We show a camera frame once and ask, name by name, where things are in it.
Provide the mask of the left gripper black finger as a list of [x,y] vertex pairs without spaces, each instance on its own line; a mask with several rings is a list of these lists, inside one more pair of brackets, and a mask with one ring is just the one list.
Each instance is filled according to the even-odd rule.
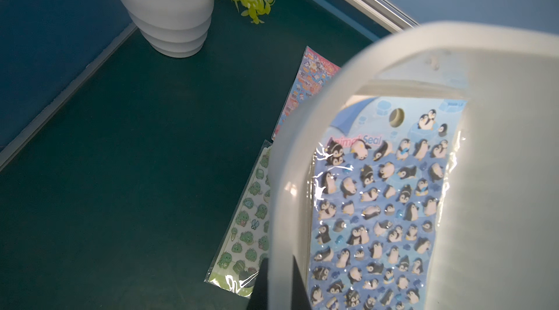
[[290,310],[312,310],[306,286],[295,256],[293,256],[292,286],[291,286],[291,305]]

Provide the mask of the pale green sticker sheet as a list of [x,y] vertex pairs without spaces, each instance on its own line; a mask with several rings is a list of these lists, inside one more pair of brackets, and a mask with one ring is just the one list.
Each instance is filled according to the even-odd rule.
[[272,143],[265,140],[205,278],[243,298],[252,295],[261,263],[268,257],[271,149]]

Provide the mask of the white plastic storage box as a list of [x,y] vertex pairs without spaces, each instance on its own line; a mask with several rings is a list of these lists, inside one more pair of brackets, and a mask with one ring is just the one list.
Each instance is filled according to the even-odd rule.
[[335,116],[368,97],[466,102],[423,309],[557,309],[558,37],[463,22],[380,40],[282,125],[269,167],[267,308],[290,309],[293,256],[308,295],[314,153]]

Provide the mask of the pink blue cat sticker sheet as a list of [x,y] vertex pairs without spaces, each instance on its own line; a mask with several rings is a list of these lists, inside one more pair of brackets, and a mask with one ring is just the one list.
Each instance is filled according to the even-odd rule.
[[272,142],[275,141],[288,116],[301,103],[318,94],[339,70],[338,65],[324,58],[309,46],[306,47],[294,82],[272,133]]

